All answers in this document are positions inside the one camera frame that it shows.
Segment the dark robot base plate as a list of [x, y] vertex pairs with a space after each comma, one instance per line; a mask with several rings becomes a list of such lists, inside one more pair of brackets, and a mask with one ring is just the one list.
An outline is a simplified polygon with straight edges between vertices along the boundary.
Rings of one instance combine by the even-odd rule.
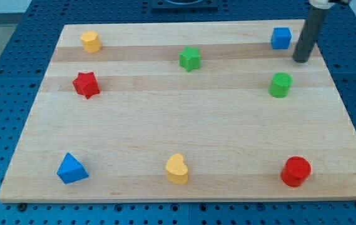
[[219, 0], [150, 0], [152, 10], [218, 9]]

